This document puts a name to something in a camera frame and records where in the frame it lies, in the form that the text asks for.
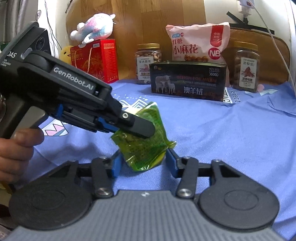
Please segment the person's left hand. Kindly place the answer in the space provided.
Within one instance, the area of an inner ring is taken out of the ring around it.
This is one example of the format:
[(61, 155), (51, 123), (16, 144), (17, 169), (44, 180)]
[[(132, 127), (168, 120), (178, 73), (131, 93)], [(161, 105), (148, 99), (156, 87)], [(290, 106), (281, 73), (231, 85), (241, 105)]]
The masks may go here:
[(15, 183), (25, 173), (34, 154), (34, 146), (44, 141), (40, 128), (17, 131), (12, 138), (1, 138), (1, 181)]

